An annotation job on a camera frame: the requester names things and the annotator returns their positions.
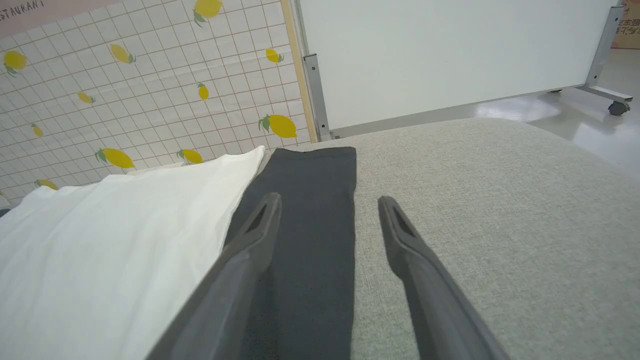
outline white board panel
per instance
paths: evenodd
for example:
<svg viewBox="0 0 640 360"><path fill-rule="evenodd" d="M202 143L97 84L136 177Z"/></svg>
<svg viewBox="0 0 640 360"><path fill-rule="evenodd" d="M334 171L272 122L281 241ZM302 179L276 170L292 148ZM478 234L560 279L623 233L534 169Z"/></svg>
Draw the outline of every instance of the white board panel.
<svg viewBox="0 0 640 360"><path fill-rule="evenodd" d="M584 84L616 0L300 0L337 129Z"/></svg>

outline lemon print wallpaper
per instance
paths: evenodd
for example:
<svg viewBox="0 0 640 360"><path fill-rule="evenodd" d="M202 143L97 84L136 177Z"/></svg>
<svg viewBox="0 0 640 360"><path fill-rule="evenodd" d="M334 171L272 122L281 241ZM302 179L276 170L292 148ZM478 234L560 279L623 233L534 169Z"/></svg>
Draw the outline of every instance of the lemon print wallpaper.
<svg viewBox="0 0 640 360"><path fill-rule="evenodd" d="M309 142L284 19L279 0L126 0L0 38L0 191Z"/></svg>

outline white cloth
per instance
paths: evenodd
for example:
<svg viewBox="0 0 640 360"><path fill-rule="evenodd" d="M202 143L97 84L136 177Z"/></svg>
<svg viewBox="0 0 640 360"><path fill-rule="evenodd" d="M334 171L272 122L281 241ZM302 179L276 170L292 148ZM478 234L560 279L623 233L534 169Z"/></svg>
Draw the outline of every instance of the white cloth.
<svg viewBox="0 0 640 360"><path fill-rule="evenodd" d="M0 218L0 359L144 359L219 256L263 154L30 193Z"/></svg>

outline fabric texture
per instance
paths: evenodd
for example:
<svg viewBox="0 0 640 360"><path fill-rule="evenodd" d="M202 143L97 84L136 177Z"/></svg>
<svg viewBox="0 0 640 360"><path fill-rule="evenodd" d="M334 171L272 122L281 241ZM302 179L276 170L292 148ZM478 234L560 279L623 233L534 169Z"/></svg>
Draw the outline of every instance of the fabric texture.
<svg viewBox="0 0 640 360"><path fill-rule="evenodd" d="M247 187L233 238L268 192L282 196L271 266L259 281L241 359L349 359L353 324L353 148L277 149Z"/></svg>
<svg viewBox="0 0 640 360"><path fill-rule="evenodd" d="M0 359L144 359L218 258L263 153L30 193L0 218Z"/></svg>
<svg viewBox="0 0 640 360"><path fill-rule="evenodd" d="M385 257L382 195L402 206L512 359L640 359L637 179L498 119L299 148L344 146L358 151L352 359L419 358Z"/></svg>

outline wooden edge strip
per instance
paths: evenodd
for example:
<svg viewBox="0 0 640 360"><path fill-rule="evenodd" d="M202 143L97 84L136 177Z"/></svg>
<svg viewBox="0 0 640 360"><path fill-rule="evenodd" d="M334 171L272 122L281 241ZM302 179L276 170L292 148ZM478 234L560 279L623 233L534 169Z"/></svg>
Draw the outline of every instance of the wooden edge strip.
<svg viewBox="0 0 640 360"><path fill-rule="evenodd" d="M305 71L302 67L303 54L298 49L298 40L296 39L291 7L289 6L289 0L280 0L280 3L282 4L284 22L287 26L287 34L289 36L289 44L291 46L291 56L293 57L293 66L296 69L296 77L298 78L298 86L300 87L302 106L305 110L305 117L307 118L309 139L311 142L316 142L316 127L314 125L313 114L311 113L311 102L309 100L309 92L307 91L307 82L305 81Z"/></svg>

